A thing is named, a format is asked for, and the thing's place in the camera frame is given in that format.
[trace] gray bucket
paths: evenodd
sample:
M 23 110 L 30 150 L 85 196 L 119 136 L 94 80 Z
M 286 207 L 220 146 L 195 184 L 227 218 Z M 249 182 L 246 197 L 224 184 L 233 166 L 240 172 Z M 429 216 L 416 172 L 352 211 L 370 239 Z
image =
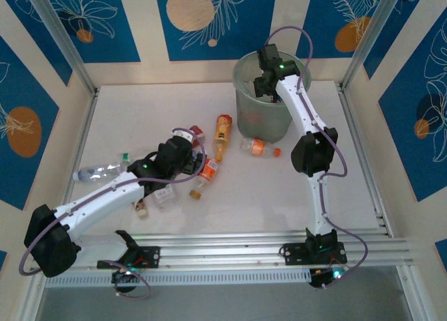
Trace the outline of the gray bucket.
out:
M 279 56 L 283 61 L 294 60 L 301 73 L 305 68 L 304 63 L 292 54 L 279 51 Z M 253 81 L 261 75 L 256 52 L 246 54 L 235 65 L 233 85 L 236 88 L 237 127 L 245 137 L 275 143 L 287 133 L 292 116 L 285 103 L 271 103 L 269 96 L 256 98 Z M 303 80 L 307 91 L 311 82 L 309 69 Z

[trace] bottle label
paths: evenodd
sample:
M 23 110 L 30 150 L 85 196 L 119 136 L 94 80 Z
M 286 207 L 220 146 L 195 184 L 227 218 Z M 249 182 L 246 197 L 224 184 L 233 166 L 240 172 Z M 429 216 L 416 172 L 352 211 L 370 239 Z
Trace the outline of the bottle label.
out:
M 216 174 L 218 167 L 219 165 L 216 163 L 214 159 L 208 158 L 207 163 L 205 164 L 205 167 L 203 168 L 203 171 L 199 174 L 199 176 L 205 178 L 208 181 L 211 181 L 211 179 Z
M 233 120 L 229 115 L 220 115 L 217 118 L 216 135 L 214 139 L 224 140 L 228 142 L 230 140 L 230 130 Z
M 265 142 L 261 140 L 253 140 L 253 146 L 251 147 L 251 153 L 255 156 L 261 156 L 264 151 Z

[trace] orange circle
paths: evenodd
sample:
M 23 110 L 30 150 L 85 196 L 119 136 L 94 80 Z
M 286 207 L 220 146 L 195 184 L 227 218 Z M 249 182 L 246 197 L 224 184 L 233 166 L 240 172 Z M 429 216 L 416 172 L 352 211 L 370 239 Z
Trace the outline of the orange circle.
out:
M 211 0 L 168 0 L 166 13 L 175 28 L 197 31 L 211 23 L 214 5 Z
M 25 129 L 21 130 L 16 127 L 8 130 L 6 135 L 9 146 L 17 155 L 31 158 L 39 150 L 42 140 L 42 126 L 39 116 L 31 108 L 16 107 L 9 112 L 6 123 L 14 125 L 16 121 Z
M 340 52 L 355 51 L 370 20 L 370 17 L 360 17 L 356 21 L 350 22 L 341 28 L 335 37 L 335 47 L 337 50 Z M 359 28 L 360 37 L 357 35 L 357 28 Z
M 416 122 L 414 125 L 414 133 L 418 137 L 418 139 L 423 140 L 428 136 L 428 133 L 430 131 L 430 126 L 428 124 L 428 121 L 424 119 L 420 119 Z
M 79 40 L 81 42 L 84 42 L 84 43 L 93 42 L 93 35 L 88 30 L 79 29 L 78 32 L 76 33 L 76 36 L 79 38 Z
M 217 41 L 212 38 L 211 40 L 208 41 L 208 45 L 210 47 L 215 47 L 217 45 Z

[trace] wall mural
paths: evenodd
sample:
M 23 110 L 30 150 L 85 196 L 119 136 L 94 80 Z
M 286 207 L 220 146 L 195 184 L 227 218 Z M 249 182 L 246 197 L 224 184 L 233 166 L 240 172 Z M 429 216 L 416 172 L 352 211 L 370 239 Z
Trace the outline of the wall mural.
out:
M 49 42 L 51 36 L 29 0 L 6 1 L 42 50 L 46 50 L 42 45 L 51 44 L 44 54 L 49 60 L 54 58 L 52 53 L 59 53 L 59 50 L 54 42 Z M 121 0 L 50 2 L 85 63 L 140 61 Z
M 418 201 L 447 186 L 447 9 L 380 106 Z
M 171 61 L 239 59 L 267 39 L 274 0 L 157 0 Z
M 23 209 L 59 108 L 0 38 L 0 200 Z
M 377 37 L 363 66 L 369 78 L 373 76 L 397 35 L 405 25 L 419 0 L 398 0 L 385 26 Z
M 34 39 L 34 42 L 41 49 L 62 82 L 67 85 L 72 73 L 71 67 L 60 52 L 57 44 L 53 41 L 48 30 L 41 23 L 41 18 L 29 0 L 6 0 L 6 2 L 8 2 L 25 29 Z
M 3 268 L 3 264 L 5 262 L 6 259 L 6 252 L 0 250 L 0 275 L 1 275 L 1 269 Z
M 357 49 L 358 43 L 376 10 L 380 0 L 310 0 L 307 10 L 304 29 L 309 33 L 314 43 L 315 58 L 342 58 L 351 57 Z M 398 1 L 394 16 L 400 16 L 399 24 L 391 24 L 389 35 L 384 35 L 386 45 L 374 52 L 377 57 L 383 58 L 395 37 L 403 27 L 406 19 L 413 10 L 407 6 L 408 0 Z M 296 55 L 300 58 L 309 56 L 309 43 L 301 36 Z

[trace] plastic bottle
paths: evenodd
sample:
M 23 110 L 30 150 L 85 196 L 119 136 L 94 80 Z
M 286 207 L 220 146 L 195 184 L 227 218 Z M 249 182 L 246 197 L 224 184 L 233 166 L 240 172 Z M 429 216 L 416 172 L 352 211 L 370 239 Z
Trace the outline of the plastic bottle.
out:
M 254 138 L 243 138 L 242 143 L 240 144 L 240 149 L 255 156 L 279 157 L 281 155 L 280 148 L 275 148 L 269 142 L 256 140 Z
M 127 164 L 123 162 L 87 166 L 81 168 L 78 172 L 74 172 L 73 179 L 85 183 L 109 181 L 126 171 L 126 169 Z
M 208 158 L 203 168 L 203 171 L 194 179 L 194 187 L 189 193 L 189 195 L 196 200 L 199 200 L 202 196 L 203 191 L 213 180 L 219 164 L 213 158 Z
M 221 162 L 228 143 L 230 142 L 231 124 L 233 119 L 230 115 L 222 114 L 217 117 L 216 135 L 212 143 L 214 155 L 217 162 Z
M 172 206 L 177 201 L 175 184 L 167 184 L 165 187 L 152 193 L 152 198 L 158 208 Z

